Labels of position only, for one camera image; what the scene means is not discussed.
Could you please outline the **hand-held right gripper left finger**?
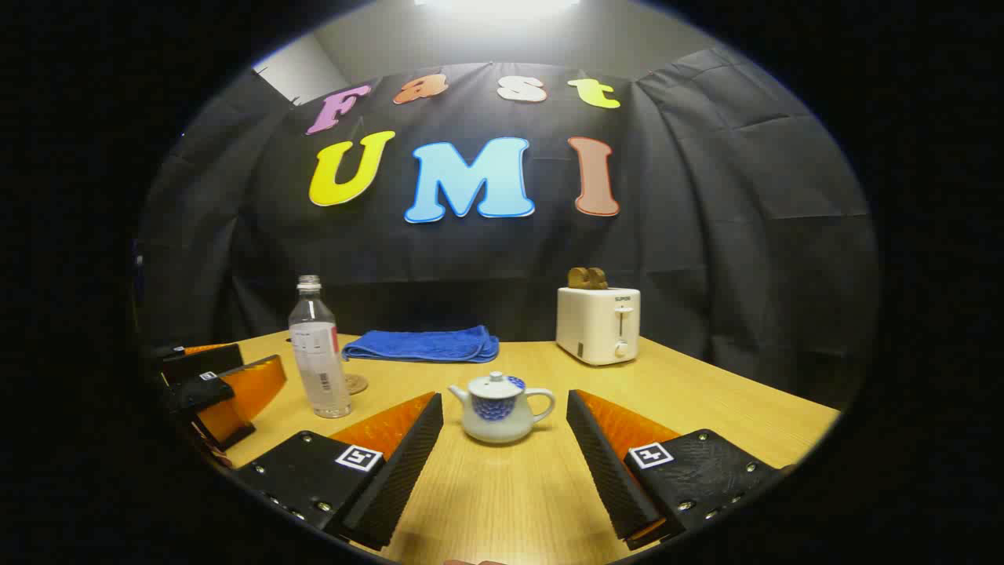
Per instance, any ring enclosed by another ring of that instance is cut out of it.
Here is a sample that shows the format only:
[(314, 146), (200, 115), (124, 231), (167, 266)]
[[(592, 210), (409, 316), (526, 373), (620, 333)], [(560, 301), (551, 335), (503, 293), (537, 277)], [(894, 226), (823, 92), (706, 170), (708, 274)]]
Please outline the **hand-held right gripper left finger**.
[(235, 478), (313, 529), (380, 551), (441, 429), (442, 395), (431, 391), (330, 436), (294, 433)]

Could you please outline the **ceiling light panel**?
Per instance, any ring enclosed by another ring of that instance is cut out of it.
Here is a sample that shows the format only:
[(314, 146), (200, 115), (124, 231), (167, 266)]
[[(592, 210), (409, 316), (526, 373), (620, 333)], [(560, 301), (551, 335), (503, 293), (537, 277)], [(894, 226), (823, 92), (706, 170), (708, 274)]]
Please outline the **ceiling light panel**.
[(564, 12), (580, 6), (581, 0), (412, 0), (412, 3), (454, 15), (524, 19)]

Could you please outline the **white toaster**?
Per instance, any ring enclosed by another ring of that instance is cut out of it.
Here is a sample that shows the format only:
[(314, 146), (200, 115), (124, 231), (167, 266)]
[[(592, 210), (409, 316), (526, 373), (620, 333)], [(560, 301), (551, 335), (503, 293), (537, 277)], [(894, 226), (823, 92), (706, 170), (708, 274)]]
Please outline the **white toaster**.
[(557, 290), (555, 342), (591, 366), (625, 363), (638, 357), (641, 292), (628, 287)]

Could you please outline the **folded blue towel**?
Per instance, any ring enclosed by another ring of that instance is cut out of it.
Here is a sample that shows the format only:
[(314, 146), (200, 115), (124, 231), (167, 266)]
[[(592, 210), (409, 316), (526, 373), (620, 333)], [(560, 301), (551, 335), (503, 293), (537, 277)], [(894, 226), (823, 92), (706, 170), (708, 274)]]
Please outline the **folded blue towel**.
[(499, 350), (499, 337), (491, 335), (484, 326), (424, 332), (370, 330), (358, 340), (346, 344), (341, 357), (344, 360), (487, 363), (498, 356)]

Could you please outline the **clear plastic water bottle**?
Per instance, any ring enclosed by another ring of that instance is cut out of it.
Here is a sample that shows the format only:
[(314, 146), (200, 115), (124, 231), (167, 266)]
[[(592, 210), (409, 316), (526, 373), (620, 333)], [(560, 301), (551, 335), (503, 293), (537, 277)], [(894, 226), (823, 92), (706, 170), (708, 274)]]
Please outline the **clear plastic water bottle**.
[(351, 414), (351, 393), (340, 358), (336, 318), (322, 299), (318, 275), (301, 275), (298, 299), (288, 317), (290, 343), (313, 414), (328, 419)]

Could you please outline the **white blue-flowered teacup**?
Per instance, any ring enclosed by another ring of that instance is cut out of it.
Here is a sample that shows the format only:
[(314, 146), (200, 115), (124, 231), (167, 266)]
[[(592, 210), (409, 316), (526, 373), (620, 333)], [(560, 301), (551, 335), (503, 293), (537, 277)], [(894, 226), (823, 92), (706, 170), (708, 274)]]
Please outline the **white blue-flowered teacup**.
[(461, 403), (461, 427), (471, 439), (490, 444), (510, 444), (523, 440), (534, 425), (541, 422), (556, 407), (552, 390), (529, 388), (509, 399), (481, 399), (462, 388), (448, 388)]

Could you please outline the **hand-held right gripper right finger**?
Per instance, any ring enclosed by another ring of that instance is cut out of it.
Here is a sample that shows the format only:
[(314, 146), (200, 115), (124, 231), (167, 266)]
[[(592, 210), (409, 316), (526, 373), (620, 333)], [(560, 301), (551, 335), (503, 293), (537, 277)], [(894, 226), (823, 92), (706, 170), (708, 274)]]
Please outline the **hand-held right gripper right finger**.
[(717, 521), (793, 469), (768, 465), (712, 429), (681, 434), (580, 389), (568, 393), (566, 420), (630, 549)]

